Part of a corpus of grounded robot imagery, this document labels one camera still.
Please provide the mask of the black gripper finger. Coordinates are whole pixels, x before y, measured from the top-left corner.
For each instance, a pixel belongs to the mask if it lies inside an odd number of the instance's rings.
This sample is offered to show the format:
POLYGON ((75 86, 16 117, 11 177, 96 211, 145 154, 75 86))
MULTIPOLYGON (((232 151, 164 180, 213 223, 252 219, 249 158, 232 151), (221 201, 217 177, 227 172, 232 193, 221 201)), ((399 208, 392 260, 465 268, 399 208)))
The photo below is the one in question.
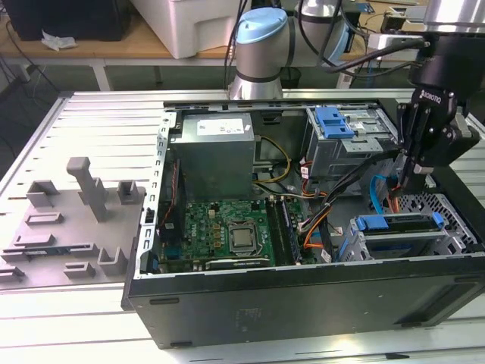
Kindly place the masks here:
POLYGON ((401 144, 404 165, 399 177, 401 186, 424 186, 424 175, 415 173, 415 122, 418 105, 400 103, 397 108, 399 119, 399 143, 401 144))
POLYGON ((480 141, 480 134, 469 126, 462 114, 447 125, 424 133, 417 143, 415 173, 430 174, 435 167, 446 167, 480 141))

